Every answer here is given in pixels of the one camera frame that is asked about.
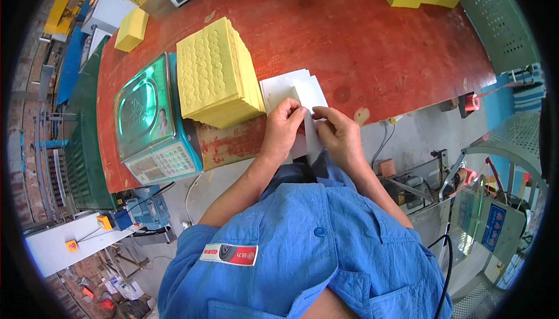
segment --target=hand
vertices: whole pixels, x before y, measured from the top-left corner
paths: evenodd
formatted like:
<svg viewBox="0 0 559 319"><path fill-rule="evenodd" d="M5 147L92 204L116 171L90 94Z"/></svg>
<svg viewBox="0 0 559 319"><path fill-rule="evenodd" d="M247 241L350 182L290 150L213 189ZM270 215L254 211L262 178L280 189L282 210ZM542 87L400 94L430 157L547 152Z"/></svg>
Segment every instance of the hand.
<svg viewBox="0 0 559 319"><path fill-rule="evenodd" d="M356 170L368 167L361 148L359 125L331 107L316 106L312 110L315 112L313 119L324 119L316 123L318 135L335 164L350 177Z"/></svg>
<svg viewBox="0 0 559 319"><path fill-rule="evenodd" d="M282 100L268 115L259 155L276 160L278 165L285 161L306 113L307 109L295 99Z"/></svg>

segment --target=white cable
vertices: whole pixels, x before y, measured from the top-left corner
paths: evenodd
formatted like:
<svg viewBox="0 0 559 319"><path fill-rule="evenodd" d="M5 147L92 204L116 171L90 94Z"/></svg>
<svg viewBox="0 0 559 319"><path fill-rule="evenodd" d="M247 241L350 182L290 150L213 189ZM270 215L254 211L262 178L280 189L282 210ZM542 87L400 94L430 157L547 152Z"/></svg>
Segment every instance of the white cable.
<svg viewBox="0 0 559 319"><path fill-rule="evenodd" d="M190 220L190 223L192 223L192 225L195 225L196 223L194 223L194 221L192 220L192 217L190 217L190 212L188 212L188 197L190 196L190 191L192 190L192 187L195 186L196 183L198 183L198 180L200 179L200 177L202 177L202 175L196 177L194 182L192 182L192 184L188 188L188 192L186 193L185 209L186 209L186 214L188 215L188 219Z"/></svg>

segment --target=red table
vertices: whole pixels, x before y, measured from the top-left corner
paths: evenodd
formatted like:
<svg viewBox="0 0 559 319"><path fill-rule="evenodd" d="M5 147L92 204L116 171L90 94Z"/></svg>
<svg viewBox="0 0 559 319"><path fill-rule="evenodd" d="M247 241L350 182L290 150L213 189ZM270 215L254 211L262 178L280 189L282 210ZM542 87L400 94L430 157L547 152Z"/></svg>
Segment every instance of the red table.
<svg viewBox="0 0 559 319"><path fill-rule="evenodd" d="M328 104L365 125L495 82L463 9L391 8L386 0L149 0L145 39L129 53L103 49L97 93L101 160L110 192L139 182L118 160L113 98L161 52L223 16L247 45L259 80L302 68ZM204 169L256 155L266 119L223 130L197 124Z"/></svg>

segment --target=worker's right hand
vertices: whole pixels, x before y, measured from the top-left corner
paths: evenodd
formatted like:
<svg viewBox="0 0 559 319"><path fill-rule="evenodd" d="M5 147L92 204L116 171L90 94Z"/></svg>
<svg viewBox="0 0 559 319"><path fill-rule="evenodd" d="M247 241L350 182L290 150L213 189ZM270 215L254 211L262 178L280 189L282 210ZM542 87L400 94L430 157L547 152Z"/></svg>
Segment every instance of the worker's right hand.
<svg viewBox="0 0 559 319"><path fill-rule="evenodd" d="M315 106L312 118L317 122L318 135L335 164L351 176L353 171L368 168L361 148L359 125L338 110Z"/></svg>

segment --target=worker's left hand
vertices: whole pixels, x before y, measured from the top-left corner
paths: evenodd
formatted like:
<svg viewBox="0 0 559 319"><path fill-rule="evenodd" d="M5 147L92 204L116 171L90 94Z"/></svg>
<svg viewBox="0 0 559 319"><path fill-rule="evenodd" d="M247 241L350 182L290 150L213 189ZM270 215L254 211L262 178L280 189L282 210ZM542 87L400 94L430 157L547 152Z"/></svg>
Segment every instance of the worker's left hand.
<svg viewBox="0 0 559 319"><path fill-rule="evenodd" d="M307 109L295 99L282 100L268 115L259 156L275 160L278 165L285 161L306 113Z"/></svg>

